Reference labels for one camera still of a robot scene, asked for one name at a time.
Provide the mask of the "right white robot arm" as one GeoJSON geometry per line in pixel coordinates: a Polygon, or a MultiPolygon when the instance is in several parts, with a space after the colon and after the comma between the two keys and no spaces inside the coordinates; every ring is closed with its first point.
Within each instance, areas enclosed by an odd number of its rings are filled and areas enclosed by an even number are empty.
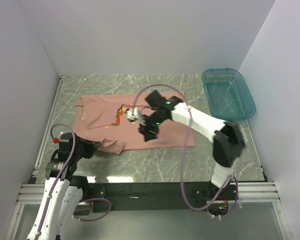
{"type": "Polygon", "coordinates": [[[135,106],[132,117],[139,122],[139,132],[144,140],[157,138],[159,125],[171,120],[200,133],[212,143],[212,157],[215,168],[211,177],[209,193],[212,198],[220,200],[227,194],[228,177],[234,172],[234,162],[242,154],[245,141],[235,121],[225,121],[212,117],[188,105],[184,98],[171,96],[165,98],[157,90],[151,92],[145,101],[154,109],[151,115],[142,114],[135,106]]]}

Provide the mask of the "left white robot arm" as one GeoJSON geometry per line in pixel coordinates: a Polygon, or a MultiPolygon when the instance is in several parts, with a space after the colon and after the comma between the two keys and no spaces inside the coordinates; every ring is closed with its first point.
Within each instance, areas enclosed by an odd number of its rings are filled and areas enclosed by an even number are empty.
{"type": "Polygon", "coordinates": [[[70,132],[53,141],[58,148],[45,167],[43,197],[28,240],[64,240],[79,201],[90,196],[87,178],[74,172],[79,160],[93,157],[95,143],[70,132]]]}

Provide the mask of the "teal plastic basin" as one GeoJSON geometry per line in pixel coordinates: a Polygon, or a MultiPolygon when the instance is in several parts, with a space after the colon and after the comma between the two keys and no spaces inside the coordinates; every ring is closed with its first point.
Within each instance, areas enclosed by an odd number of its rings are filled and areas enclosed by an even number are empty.
{"type": "Polygon", "coordinates": [[[246,121],[256,106],[243,76],[232,68],[211,68],[201,75],[210,113],[225,121],[246,121]]]}

